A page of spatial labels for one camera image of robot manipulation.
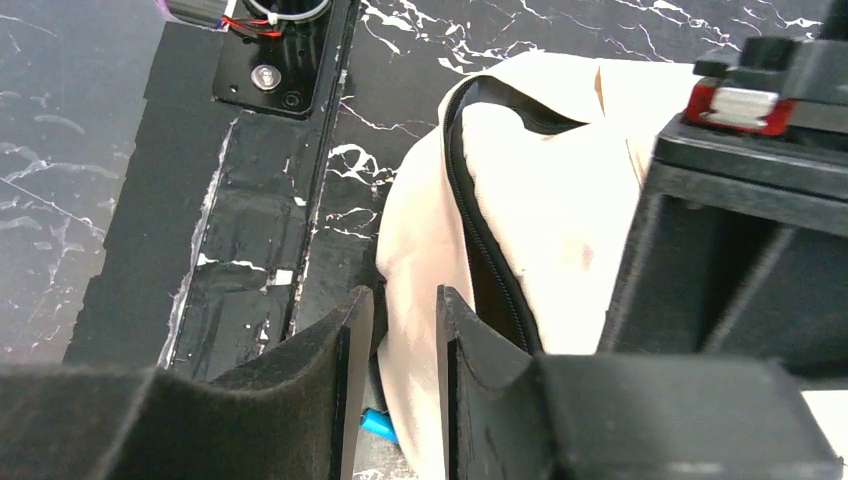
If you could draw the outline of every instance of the black zipper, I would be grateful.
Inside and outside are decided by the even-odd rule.
[[[460,192],[460,189],[459,189],[459,185],[457,183],[456,172],[455,172],[455,164],[453,162],[453,159],[451,158],[451,153],[450,153],[450,142],[451,142],[450,128],[453,125],[453,118],[457,114],[460,100],[462,99],[462,97],[466,93],[468,93],[468,90],[474,85],[474,83],[476,81],[477,81],[477,79],[471,80],[470,82],[466,83],[465,85],[460,86],[453,93],[453,95],[451,95],[451,98],[450,98],[450,100],[448,100],[448,103],[447,103],[447,108],[445,109],[445,120],[442,122],[442,124],[443,124],[442,138],[443,138],[443,141],[444,141],[444,144],[445,144],[444,145],[444,148],[445,148],[444,154],[445,154],[445,161],[446,161],[446,164],[447,164],[446,170],[447,170],[447,175],[448,175],[448,183],[450,184],[451,191],[452,191],[453,197],[454,197],[454,201],[456,202],[457,210],[459,210],[459,215],[462,218],[462,225],[464,227],[464,230],[466,231],[467,235],[470,237],[470,240],[475,244],[475,246],[477,246],[480,253],[482,254],[483,259],[486,263],[486,266],[489,269],[489,273],[491,273],[492,276],[495,278],[495,281],[497,282],[498,287],[501,291],[501,295],[503,295],[503,298],[506,301],[507,307],[509,308],[509,313],[510,313],[510,316],[512,317],[512,321],[513,321],[513,325],[515,327],[515,331],[518,335],[518,341],[519,341],[518,347],[521,348],[523,351],[529,353],[530,347],[529,347],[528,342],[527,342],[527,332],[525,332],[524,324],[522,323],[521,317],[518,314],[518,309],[515,306],[515,301],[512,298],[512,295],[510,294],[509,289],[506,287],[506,284],[504,283],[503,276],[498,272],[498,269],[495,266],[495,262],[492,260],[491,254],[489,253],[485,242],[483,242],[483,240],[480,238],[480,233],[478,232],[477,227],[474,225],[474,222],[471,219],[471,215],[468,212],[468,206],[465,203],[465,199],[463,198],[463,196]]]

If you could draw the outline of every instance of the blue pen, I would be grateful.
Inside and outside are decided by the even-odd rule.
[[[361,426],[366,431],[385,438],[392,443],[398,443],[395,428],[392,426],[392,419],[384,413],[380,413],[370,408],[362,414]]]

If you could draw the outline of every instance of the gray marble surface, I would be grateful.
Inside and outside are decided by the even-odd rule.
[[[528,50],[691,62],[713,48],[739,50],[752,35],[810,38],[827,3],[362,0],[297,328],[321,318],[354,285],[373,281],[380,212],[395,172],[463,75]],[[384,440],[363,434],[359,449],[356,478],[414,478]]]
[[[0,363],[62,360],[163,25],[145,1],[0,2]]]

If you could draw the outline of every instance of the zipper teeth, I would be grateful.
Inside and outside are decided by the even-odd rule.
[[[456,110],[457,100],[462,97],[470,88],[471,84],[474,81],[468,82],[465,86],[459,88],[456,92],[454,92],[451,99],[448,101],[447,108],[445,109],[445,118],[452,118],[454,115],[454,110]],[[448,131],[448,123],[445,121],[442,128],[442,138],[448,140],[450,138]],[[515,303],[512,301],[512,297],[509,295],[509,290],[506,288],[506,284],[503,281],[503,277],[501,277],[500,273],[498,273],[497,268],[495,268],[495,263],[492,261],[492,257],[489,255],[489,252],[485,248],[485,244],[483,240],[480,238],[480,234],[477,232],[477,229],[474,227],[471,222],[471,215],[468,213],[468,208],[465,205],[465,201],[462,199],[462,196],[459,195],[459,185],[456,181],[456,174],[453,171],[453,162],[450,158],[450,148],[449,145],[445,145],[445,157],[448,162],[450,162],[450,168],[447,170],[448,174],[448,183],[450,183],[451,189],[454,192],[454,201],[456,202],[457,209],[459,210],[459,215],[462,217],[462,223],[465,224],[468,228],[468,232],[471,234],[471,239],[474,243],[479,247],[480,253],[483,255],[483,259],[486,261],[487,266],[489,267],[489,271],[495,277],[495,281],[501,289],[501,293],[506,300],[507,306],[509,307],[510,314],[512,314],[513,323],[516,327],[516,333],[518,334],[518,340],[521,343],[520,348],[529,352],[530,349],[527,346],[527,337],[524,334],[524,326],[521,325],[521,321],[518,316],[518,310],[515,308]],[[466,252],[466,256],[468,257],[469,265],[471,263],[471,254]]]

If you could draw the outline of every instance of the white cable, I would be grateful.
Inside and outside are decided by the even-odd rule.
[[[327,8],[327,5],[330,3],[330,0],[321,0],[321,3],[312,10],[303,13],[283,14],[272,12],[271,10],[263,7],[259,4],[258,0],[247,1],[250,2],[251,5],[253,5],[253,8],[255,8],[258,12],[262,13],[268,18],[268,24],[270,25],[276,25],[279,21],[303,22],[305,20],[310,20],[312,17],[316,17],[318,16],[318,14],[323,12],[324,9]]]

